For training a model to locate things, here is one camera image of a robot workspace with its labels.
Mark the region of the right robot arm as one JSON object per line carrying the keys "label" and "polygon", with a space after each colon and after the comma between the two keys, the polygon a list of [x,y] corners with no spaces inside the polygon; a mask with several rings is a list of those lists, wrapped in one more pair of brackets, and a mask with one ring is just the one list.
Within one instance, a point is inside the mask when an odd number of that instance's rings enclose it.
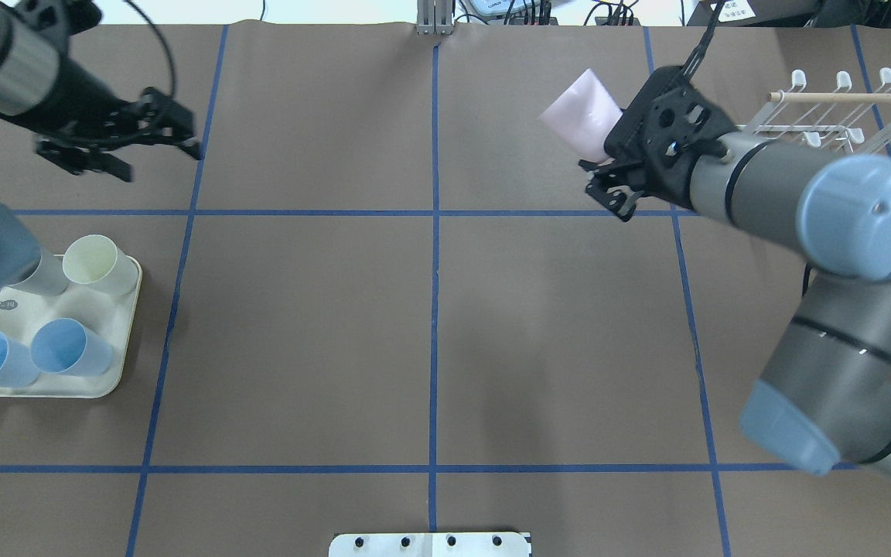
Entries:
{"label": "right robot arm", "polygon": [[616,217],[657,198],[816,269],[740,412],[743,436],[812,475],[848,462],[891,480],[891,158],[749,133],[678,66],[625,108],[591,70],[565,94],[586,191]]}

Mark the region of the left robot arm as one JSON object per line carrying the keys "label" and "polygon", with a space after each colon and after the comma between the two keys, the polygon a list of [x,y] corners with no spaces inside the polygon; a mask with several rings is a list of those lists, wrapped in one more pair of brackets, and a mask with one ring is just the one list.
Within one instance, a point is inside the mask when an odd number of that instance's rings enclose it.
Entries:
{"label": "left robot arm", "polygon": [[47,166],[70,176],[135,179],[123,149],[167,145],[194,161],[203,156],[192,110],[178,99],[176,59],[169,38],[138,3],[131,8],[158,43],[169,89],[148,86],[135,98],[88,70],[71,53],[75,36],[103,19],[94,1],[0,1],[0,290],[42,271],[45,248],[2,195],[27,200],[48,193]]}

